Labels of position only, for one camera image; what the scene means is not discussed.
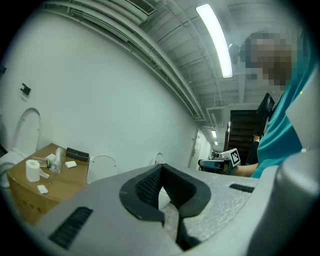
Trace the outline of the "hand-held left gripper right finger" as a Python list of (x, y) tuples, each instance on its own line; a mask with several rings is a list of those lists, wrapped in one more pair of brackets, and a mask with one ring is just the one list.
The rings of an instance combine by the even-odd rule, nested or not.
[(232, 227), (258, 180), (164, 164), (164, 252), (244, 252), (251, 233)]

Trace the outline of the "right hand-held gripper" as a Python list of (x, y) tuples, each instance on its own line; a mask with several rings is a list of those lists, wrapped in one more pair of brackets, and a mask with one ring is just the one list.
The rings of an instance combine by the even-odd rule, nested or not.
[(198, 160), (201, 171), (223, 175), (231, 175), (234, 167), (240, 164), (241, 160), (236, 148), (217, 153), (213, 160)]

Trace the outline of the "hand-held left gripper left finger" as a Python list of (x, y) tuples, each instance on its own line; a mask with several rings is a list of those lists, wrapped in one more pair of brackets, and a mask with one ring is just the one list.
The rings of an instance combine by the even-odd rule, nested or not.
[(161, 222), (143, 221), (127, 211), (120, 201), (125, 182), (150, 170), (142, 167), (100, 179), (49, 210), (36, 224), (39, 234), (49, 237), (77, 208), (92, 212), (67, 250), (58, 255), (75, 256), (177, 256), (182, 249)]

